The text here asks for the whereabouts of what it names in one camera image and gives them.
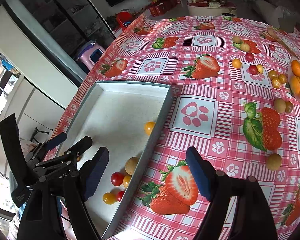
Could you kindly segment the golden berry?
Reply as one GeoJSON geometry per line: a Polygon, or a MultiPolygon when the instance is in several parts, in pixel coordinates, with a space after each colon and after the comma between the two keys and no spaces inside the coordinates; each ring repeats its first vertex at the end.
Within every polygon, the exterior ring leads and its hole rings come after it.
{"type": "Polygon", "coordinates": [[[272,80],[274,78],[277,78],[277,71],[274,71],[274,70],[270,70],[268,72],[268,77],[272,80]]]}
{"type": "Polygon", "coordinates": [[[280,88],[280,86],[281,86],[281,82],[280,82],[280,80],[277,77],[274,77],[271,80],[271,83],[272,83],[272,85],[273,85],[274,88],[280,88]]]}
{"type": "Polygon", "coordinates": [[[285,74],[280,74],[278,76],[278,79],[279,79],[279,81],[280,81],[281,84],[287,83],[287,76],[285,74]]]}

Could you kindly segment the red cherry tomato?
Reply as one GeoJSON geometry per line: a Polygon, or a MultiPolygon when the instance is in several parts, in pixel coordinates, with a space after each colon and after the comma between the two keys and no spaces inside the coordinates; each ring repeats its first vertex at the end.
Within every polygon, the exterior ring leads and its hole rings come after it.
{"type": "Polygon", "coordinates": [[[111,175],[110,181],[114,186],[121,186],[125,175],[120,172],[114,172],[111,175]]]}
{"type": "Polygon", "coordinates": [[[253,62],[253,61],[254,61],[254,55],[253,55],[253,53],[251,53],[251,52],[246,53],[245,59],[246,59],[248,62],[253,62]]]}
{"type": "Polygon", "coordinates": [[[258,75],[259,74],[258,68],[253,64],[249,66],[248,71],[251,75],[258,75]]]}

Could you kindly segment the large yellow cherry tomato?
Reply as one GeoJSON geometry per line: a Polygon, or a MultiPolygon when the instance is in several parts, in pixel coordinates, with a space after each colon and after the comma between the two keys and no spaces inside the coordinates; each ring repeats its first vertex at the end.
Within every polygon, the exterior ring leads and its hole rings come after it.
{"type": "Polygon", "coordinates": [[[153,121],[146,122],[145,125],[144,125],[144,132],[147,135],[151,135],[154,126],[155,126],[155,122],[153,122],[153,121]]]}

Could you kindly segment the tan longan beside fork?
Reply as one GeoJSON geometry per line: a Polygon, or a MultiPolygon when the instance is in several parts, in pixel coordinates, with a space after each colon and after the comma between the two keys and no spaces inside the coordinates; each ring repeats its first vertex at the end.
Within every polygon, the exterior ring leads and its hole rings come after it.
{"type": "Polygon", "coordinates": [[[266,168],[271,171],[277,171],[282,163],[281,155],[273,153],[269,155],[266,159],[266,168]]]}

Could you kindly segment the white round coffee table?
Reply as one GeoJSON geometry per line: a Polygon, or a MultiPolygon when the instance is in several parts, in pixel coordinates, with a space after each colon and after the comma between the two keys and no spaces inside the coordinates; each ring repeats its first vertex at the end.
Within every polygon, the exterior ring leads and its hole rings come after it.
{"type": "Polygon", "coordinates": [[[237,16],[237,6],[232,2],[226,2],[220,7],[210,7],[208,3],[187,3],[190,16],[237,16]]]}

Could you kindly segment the grey sofa with cushions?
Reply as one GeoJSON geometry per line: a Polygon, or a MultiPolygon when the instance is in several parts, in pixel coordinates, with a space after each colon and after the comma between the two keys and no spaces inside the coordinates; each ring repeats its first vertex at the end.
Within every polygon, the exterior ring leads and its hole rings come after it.
{"type": "Polygon", "coordinates": [[[300,25],[300,14],[290,0],[247,0],[269,25],[292,33],[300,25]]]}

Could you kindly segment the long wooden fork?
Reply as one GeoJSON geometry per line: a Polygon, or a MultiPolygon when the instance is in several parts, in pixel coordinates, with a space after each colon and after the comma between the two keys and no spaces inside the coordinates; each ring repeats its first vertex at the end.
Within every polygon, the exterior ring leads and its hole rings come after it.
{"type": "Polygon", "coordinates": [[[279,29],[276,29],[272,26],[267,27],[267,32],[276,42],[285,48],[290,55],[300,59],[300,48],[298,48],[293,40],[291,41],[288,36],[282,35],[279,29]]]}

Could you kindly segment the golden berry lower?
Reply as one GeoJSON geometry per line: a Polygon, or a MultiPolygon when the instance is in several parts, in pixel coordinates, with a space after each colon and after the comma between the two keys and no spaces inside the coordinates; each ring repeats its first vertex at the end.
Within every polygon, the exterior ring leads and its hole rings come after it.
{"type": "Polygon", "coordinates": [[[280,80],[277,77],[274,77],[271,80],[271,83],[272,83],[272,85],[273,85],[274,88],[280,88],[280,86],[281,86],[281,82],[280,82],[280,80]]]}

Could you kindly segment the golden berry right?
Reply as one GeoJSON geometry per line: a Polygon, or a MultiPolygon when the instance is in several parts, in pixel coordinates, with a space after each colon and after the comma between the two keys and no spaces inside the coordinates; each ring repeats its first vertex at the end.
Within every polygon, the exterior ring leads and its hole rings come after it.
{"type": "Polygon", "coordinates": [[[281,84],[287,83],[287,76],[285,74],[280,74],[278,76],[278,79],[279,79],[279,81],[280,81],[281,84]]]}

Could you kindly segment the dark brown cherry tomato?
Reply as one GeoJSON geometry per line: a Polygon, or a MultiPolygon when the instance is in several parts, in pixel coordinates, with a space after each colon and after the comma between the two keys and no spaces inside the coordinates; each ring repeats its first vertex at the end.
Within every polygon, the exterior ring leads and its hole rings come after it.
{"type": "Polygon", "coordinates": [[[286,101],[285,112],[291,113],[293,110],[293,104],[290,101],[286,101]]]}

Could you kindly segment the orange mandarin left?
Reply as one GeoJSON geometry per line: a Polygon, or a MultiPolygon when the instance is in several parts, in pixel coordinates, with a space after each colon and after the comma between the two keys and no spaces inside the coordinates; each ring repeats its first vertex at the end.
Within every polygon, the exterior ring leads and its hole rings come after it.
{"type": "Polygon", "coordinates": [[[292,75],[289,78],[289,85],[290,85],[290,88],[291,88],[291,91],[293,92],[293,94],[295,96],[297,96],[300,92],[300,80],[299,80],[299,78],[295,75],[292,75]]]}

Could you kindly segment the pink strawberry checkered tablecloth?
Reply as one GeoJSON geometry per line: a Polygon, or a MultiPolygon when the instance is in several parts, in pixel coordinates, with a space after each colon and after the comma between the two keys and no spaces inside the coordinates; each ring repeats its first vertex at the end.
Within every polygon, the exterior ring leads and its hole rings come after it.
{"type": "Polygon", "coordinates": [[[274,88],[270,70],[287,74],[291,56],[270,38],[269,25],[222,16],[151,20],[140,15],[106,50],[87,75],[59,121],[65,132],[95,81],[147,81],[170,85],[172,108],[146,169],[145,181],[167,177],[194,146],[232,178],[252,175],[266,188],[279,239],[300,239],[300,103],[288,83],[274,88]],[[254,61],[232,38],[249,44],[254,61]],[[233,59],[242,63],[232,66],[233,59]],[[263,66],[251,75],[250,65],[263,66]],[[277,113],[274,101],[293,104],[277,113]],[[281,155],[277,171],[269,155],[281,155]]]}

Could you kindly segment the pink plastic stool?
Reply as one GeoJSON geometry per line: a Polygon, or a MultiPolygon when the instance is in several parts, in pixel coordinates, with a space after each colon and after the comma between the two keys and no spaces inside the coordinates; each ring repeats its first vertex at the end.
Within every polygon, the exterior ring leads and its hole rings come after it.
{"type": "Polygon", "coordinates": [[[97,42],[89,41],[79,49],[75,61],[86,73],[89,73],[104,52],[105,49],[97,42]]]}

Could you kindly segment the tan longan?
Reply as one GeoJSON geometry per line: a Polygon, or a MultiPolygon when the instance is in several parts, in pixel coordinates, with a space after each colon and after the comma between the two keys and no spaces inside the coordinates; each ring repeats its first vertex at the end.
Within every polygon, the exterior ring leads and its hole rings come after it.
{"type": "Polygon", "coordinates": [[[277,98],[274,101],[274,109],[275,111],[277,111],[277,113],[285,113],[286,110],[286,102],[285,100],[281,99],[281,98],[277,98]]]}
{"type": "Polygon", "coordinates": [[[282,163],[281,155],[273,153],[269,155],[266,159],[266,168],[271,171],[277,171],[282,163]]]}
{"type": "Polygon", "coordinates": [[[232,38],[233,42],[235,42],[236,44],[239,44],[242,42],[241,38],[239,36],[234,36],[232,38]]]}
{"type": "Polygon", "coordinates": [[[249,46],[249,44],[247,44],[247,43],[245,43],[245,42],[242,42],[242,43],[240,44],[240,50],[241,50],[241,51],[244,51],[244,52],[246,52],[246,53],[248,53],[248,52],[250,51],[250,46],[249,46]]]}

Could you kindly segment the tan longan fruit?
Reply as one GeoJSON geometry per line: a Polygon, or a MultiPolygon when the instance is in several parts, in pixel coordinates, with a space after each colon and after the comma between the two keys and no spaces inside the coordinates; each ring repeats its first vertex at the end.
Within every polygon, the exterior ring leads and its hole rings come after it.
{"type": "Polygon", "coordinates": [[[133,175],[138,164],[139,159],[137,157],[131,157],[125,163],[125,171],[128,175],[133,175]]]}

